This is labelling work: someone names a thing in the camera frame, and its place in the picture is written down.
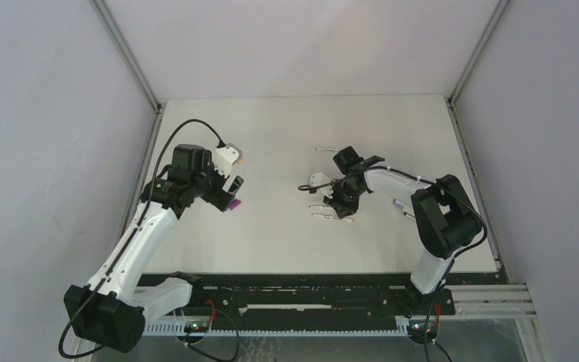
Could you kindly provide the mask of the white red marker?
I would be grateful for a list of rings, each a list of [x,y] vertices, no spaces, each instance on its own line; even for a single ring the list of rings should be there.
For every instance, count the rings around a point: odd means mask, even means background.
[[[308,208],[315,210],[333,210],[333,208],[326,204],[312,204],[308,205]]]

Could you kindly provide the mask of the white green marker pen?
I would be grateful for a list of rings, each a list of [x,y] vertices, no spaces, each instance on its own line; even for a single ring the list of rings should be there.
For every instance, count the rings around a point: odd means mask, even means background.
[[[333,149],[333,148],[329,148],[329,147],[315,147],[314,150],[317,152],[328,152],[328,153],[339,152],[339,149]]]

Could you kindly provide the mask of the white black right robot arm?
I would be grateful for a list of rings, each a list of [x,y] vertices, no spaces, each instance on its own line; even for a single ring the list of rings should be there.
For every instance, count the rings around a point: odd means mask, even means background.
[[[339,218],[354,215],[366,193],[387,195],[412,211],[424,251],[410,275],[414,288],[406,292],[406,306],[424,314],[455,259],[481,245],[488,230],[456,176],[431,181],[384,166],[383,160],[362,158],[351,146],[338,151],[333,161],[343,177],[326,187],[323,200]]]

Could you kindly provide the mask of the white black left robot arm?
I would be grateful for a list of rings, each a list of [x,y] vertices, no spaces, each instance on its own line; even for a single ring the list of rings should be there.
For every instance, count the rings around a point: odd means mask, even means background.
[[[142,292],[136,288],[158,246],[195,200],[221,212],[229,208],[244,180],[236,176],[229,189],[224,186],[241,158],[242,151],[233,144],[220,143],[214,150],[176,146],[171,162],[156,167],[130,225],[103,265],[84,286],[72,285],[66,291],[65,330],[95,343],[98,350],[128,352],[146,325],[169,312],[200,312],[206,296],[194,287],[194,275],[176,272],[155,287]]]

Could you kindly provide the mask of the magenta pen cap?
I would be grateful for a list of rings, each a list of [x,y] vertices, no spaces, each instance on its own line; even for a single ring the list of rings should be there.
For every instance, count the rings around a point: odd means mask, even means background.
[[[238,207],[240,204],[241,204],[241,200],[236,199],[236,200],[233,200],[233,201],[229,204],[228,208],[229,208],[230,210],[233,210],[233,209],[235,209],[236,207]]]

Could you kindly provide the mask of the white yellow marker pen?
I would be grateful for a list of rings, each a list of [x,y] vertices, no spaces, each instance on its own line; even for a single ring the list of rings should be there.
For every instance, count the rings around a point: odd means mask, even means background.
[[[346,223],[353,223],[354,219],[350,218],[350,217],[337,217],[337,216],[332,216],[332,215],[326,215],[326,214],[322,214],[322,213],[311,213],[311,215],[313,217],[319,218],[319,219],[327,219],[327,220],[332,220],[332,221],[337,221],[337,222],[346,222]]]

